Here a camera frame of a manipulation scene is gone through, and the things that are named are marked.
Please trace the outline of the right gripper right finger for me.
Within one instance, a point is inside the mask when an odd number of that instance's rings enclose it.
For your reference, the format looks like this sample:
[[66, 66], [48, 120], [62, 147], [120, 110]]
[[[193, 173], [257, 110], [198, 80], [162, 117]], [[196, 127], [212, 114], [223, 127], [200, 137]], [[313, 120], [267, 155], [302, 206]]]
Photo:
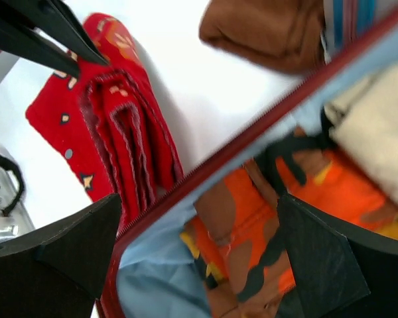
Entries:
[[291, 195], [277, 211], [305, 317], [398, 317], [398, 240]]

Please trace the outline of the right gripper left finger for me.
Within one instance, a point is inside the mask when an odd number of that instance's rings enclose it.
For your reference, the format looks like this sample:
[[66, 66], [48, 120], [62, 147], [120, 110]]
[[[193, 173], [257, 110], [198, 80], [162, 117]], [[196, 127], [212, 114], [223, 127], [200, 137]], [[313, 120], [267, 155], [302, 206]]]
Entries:
[[120, 196], [111, 194], [0, 242], [0, 318], [90, 317], [103, 291], [120, 216]]

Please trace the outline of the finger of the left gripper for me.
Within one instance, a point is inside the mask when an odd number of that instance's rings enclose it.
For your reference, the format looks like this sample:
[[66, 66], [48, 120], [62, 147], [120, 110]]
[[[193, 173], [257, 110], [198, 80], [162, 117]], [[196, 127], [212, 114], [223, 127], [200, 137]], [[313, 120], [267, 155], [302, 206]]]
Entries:
[[67, 53], [35, 31], [35, 25], [12, 8], [0, 8], [0, 50], [74, 77], [80, 69]]
[[19, 1], [19, 12], [83, 59], [107, 65], [72, 10], [62, 1]]

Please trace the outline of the red suitcase blue lining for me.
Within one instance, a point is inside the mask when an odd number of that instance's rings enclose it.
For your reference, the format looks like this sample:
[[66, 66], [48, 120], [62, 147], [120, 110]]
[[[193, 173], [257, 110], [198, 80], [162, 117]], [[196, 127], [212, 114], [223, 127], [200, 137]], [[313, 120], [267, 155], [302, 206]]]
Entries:
[[167, 214], [179, 215], [195, 195], [200, 195], [230, 170], [257, 154], [281, 133], [287, 115], [345, 88], [359, 76], [398, 60], [398, 6], [375, 23], [361, 38], [345, 47], [332, 61], [316, 70], [293, 90], [280, 96], [248, 127], [193, 169], [175, 188], [148, 211], [134, 219], [117, 236], [102, 297], [97, 303], [100, 317], [124, 317], [117, 294], [117, 273], [124, 265], [127, 250], [138, 237], [148, 236]]

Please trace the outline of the orange camouflage garment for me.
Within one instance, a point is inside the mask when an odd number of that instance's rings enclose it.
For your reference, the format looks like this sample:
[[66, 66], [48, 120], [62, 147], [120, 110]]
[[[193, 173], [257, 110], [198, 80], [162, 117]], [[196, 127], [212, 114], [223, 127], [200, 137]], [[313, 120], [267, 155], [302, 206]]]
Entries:
[[180, 234], [213, 317], [303, 316], [277, 216], [284, 193], [398, 240], [398, 206], [337, 146], [297, 127], [201, 195]]

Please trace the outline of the red patterned towel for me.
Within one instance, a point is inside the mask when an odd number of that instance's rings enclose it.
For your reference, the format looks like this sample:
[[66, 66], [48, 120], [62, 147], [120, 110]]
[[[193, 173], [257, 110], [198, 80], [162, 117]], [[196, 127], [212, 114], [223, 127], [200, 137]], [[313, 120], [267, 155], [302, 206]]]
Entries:
[[66, 158], [89, 197], [118, 193], [129, 220], [183, 171], [127, 28], [103, 13], [90, 15], [84, 28], [108, 65], [76, 57], [80, 76], [54, 72], [26, 117]]

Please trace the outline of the beige shirt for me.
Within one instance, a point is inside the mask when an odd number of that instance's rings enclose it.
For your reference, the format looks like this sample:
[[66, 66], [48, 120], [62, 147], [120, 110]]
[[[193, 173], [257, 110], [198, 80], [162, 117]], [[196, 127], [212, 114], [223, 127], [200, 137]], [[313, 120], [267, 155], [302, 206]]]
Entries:
[[331, 139], [398, 204], [398, 63], [324, 104]]

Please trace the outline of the white blue toiletry case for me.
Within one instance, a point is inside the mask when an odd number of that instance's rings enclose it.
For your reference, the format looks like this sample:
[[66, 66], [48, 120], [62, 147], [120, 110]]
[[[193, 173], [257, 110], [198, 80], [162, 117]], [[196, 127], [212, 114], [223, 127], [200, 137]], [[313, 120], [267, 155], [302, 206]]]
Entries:
[[398, 0], [324, 0], [321, 43], [324, 61], [363, 35], [374, 23], [398, 7]]

